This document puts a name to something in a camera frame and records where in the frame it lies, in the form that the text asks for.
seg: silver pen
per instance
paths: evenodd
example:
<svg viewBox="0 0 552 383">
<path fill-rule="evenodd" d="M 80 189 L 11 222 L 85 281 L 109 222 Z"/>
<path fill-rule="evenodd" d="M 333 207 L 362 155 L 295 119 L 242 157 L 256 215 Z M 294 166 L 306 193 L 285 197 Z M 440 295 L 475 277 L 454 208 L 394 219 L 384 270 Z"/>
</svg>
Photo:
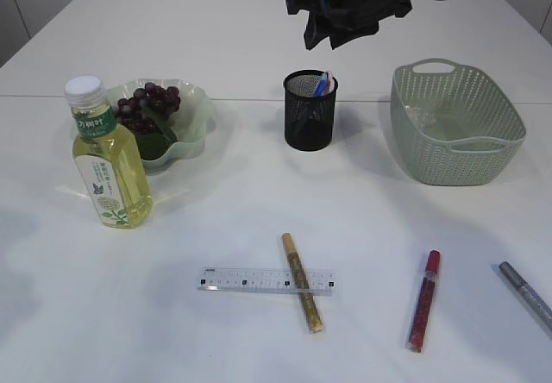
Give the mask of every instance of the silver pen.
<svg viewBox="0 0 552 383">
<path fill-rule="evenodd" d="M 510 281 L 517 292 L 527 301 L 527 304 L 542 319 L 550 331 L 552 331 L 552 310 L 543 301 L 535 290 L 527 284 L 521 275 L 506 261 L 499 265 L 500 271 Z"/>
</svg>

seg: red marker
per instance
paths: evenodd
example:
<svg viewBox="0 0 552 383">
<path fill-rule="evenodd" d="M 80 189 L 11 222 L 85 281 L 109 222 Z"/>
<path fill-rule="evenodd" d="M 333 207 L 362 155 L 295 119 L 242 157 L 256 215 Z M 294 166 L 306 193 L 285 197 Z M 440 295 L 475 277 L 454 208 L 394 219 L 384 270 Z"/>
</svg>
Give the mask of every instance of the red marker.
<svg viewBox="0 0 552 383">
<path fill-rule="evenodd" d="M 431 251 L 428 264 L 425 266 L 422 288 L 417 298 L 416 313 L 412 320 L 411 333 L 406 345 L 406 347 L 416 353 L 422 352 L 423 337 L 425 336 L 425 328 L 428 325 L 428 318 L 430 317 L 431 302 L 433 301 L 433 293 L 435 292 L 440 260 L 441 254 L 438 251 Z"/>
</svg>

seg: green plastic basket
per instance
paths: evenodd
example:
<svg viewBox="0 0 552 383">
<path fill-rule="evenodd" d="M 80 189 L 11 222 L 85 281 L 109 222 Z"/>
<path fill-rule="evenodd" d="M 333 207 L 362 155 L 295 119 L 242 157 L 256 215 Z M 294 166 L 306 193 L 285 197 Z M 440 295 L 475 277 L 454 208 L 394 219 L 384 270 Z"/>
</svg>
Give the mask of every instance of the green plastic basket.
<svg viewBox="0 0 552 383">
<path fill-rule="evenodd" d="M 435 63 L 454 69 L 414 71 Z M 490 182 L 526 135 L 518 112 L 488 75 L 443 59 L 422 60 L 395 71 L 391 119 L 408 171 L 428 185 Z"/>
</svg>

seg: black mesh pen holder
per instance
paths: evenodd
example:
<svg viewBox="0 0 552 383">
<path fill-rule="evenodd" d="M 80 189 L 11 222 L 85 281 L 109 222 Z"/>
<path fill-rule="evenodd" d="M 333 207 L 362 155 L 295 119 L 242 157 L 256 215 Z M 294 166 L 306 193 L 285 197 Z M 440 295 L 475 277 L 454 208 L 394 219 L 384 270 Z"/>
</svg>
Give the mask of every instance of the black mesh pen holder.
<svg viewBox="0 0 552 383">
<path fill-rule="evenodd" d="M 331 143 L 336 110 L 337 80 L 332 92 L 314 97 L 322 71 L 303 70 L 287 76 L 285 89 L 285 141 L 304 152 L 314 152 Z"/>
</svg>

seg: bunch of grapes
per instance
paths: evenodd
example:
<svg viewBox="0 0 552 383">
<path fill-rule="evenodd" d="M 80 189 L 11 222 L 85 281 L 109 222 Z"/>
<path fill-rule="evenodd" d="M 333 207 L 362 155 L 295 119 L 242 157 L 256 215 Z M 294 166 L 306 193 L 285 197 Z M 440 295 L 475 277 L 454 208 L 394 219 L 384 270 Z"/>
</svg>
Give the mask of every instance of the bunch of grapes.
<svg viewBox="0 0 552 383">
<path fill-rule="evenodd" d="M 163 120 L 180 108 L 179 89 L 148 82 L 144 88 L 137 88 L 133 97 L 121 98 L 112 106 L 118 123 L 129 129 L 134 135 L 161 134 L 154 120 L 144 113 L 146 109 L 157 113 Z"/>
</svg>

